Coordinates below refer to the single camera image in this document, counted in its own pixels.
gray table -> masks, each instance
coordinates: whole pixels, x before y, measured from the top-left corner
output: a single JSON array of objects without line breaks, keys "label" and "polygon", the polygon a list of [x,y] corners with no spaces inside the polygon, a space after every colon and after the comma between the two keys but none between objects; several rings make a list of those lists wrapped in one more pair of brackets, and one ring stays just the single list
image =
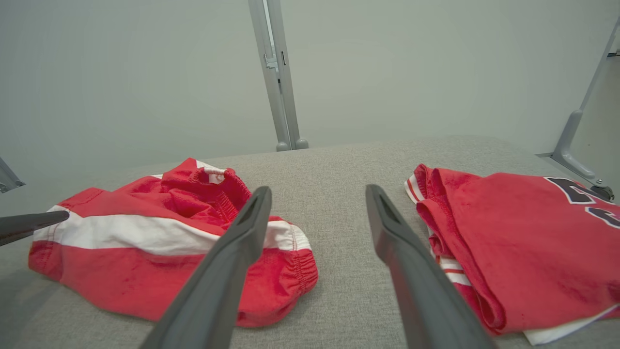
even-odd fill
[{"label": "gray table", "polygon": [[[204,161],[234,168],[250,190],[270,186],[273,214],[304,230],[316,258],[319,282],[288,316],[266,328],[234,331],[232,347],[252,348],[405,345],[389,272],[371,244],[365,184],[382,186],[407,223],[425,238],[426,228],[403,185],[419,163],[482,176],[498,171],[563,176],[509,143],[474,136]],[[28,184],[0,195],[0,215],[43,212],[88,187],[114,190],[178,163]],[[72,290],[30,271],[29,245],[29,239],[23,239],[0,247],[0,346],[108,349],[136,348],[141,343],[153,323],[98,310]],[[600,321],[546,347],[612,347],[620,343],[619,329],[620,320]],[[521,334],[502,336],[497,343],[502,348],[529,347]]]}]

floor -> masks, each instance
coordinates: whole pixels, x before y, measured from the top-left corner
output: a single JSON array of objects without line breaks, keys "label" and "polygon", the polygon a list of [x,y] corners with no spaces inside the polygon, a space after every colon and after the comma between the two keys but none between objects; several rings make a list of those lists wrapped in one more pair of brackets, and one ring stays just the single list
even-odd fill
[{"label": "floor", "polygon": [[605,180],[620,202],[620,57],[604,62],[571,149]]}]

folded red garment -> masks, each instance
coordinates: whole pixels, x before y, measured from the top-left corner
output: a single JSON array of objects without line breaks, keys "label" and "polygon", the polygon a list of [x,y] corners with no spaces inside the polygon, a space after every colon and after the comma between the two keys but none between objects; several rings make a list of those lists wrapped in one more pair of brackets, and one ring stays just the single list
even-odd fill
[{"label": "folded red garment", "polygon": [[[250,196],[232,169],[191,158],[112,192],[90,188],[50,209],[69,219],[34,233],[29,266],[99,308],[158,320]],[[247,272],[240,326],[279,321],[317,281],[299,227],[271,217],[263,247]]]},{"label": "folded red garment", "polygon": [[492,332],[547,329],[620,302],[620,207],[581,184],[419,165],[405,186],[432,252]]}]

red and white clothing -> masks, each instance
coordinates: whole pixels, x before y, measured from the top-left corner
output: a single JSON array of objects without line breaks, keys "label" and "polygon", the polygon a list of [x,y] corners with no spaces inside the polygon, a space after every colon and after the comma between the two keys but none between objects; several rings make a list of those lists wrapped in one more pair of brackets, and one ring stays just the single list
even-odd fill
[{"label": "red and white clothing", "polygon": [[620,316],[620,207],[564,178],[425,165],[405,189],[436,261],[492,333],[540,344]]},{"label": "red and white clothing", "polygon": [[[250,196],[234,170],[191,158],[115,191],[90,188],[50,209],[69,219],[34,233],[29,266],[101,309],[158,320]],[[299,227],[271,217],[263,247],[240,326],[279,321],[317,282]]]}]

caster wheel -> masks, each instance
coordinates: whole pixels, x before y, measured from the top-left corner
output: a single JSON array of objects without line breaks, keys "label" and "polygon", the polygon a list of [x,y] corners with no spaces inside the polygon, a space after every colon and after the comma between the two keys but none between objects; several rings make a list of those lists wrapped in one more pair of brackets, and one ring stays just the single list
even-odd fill
[{"label": "caster wheel", "polygon": [[593,186],[592,188],[590,188],[590,190],[599,194],[603,199],[607,201],[611,201],[614,199],[614,192],[611,190],[610,187]]}]

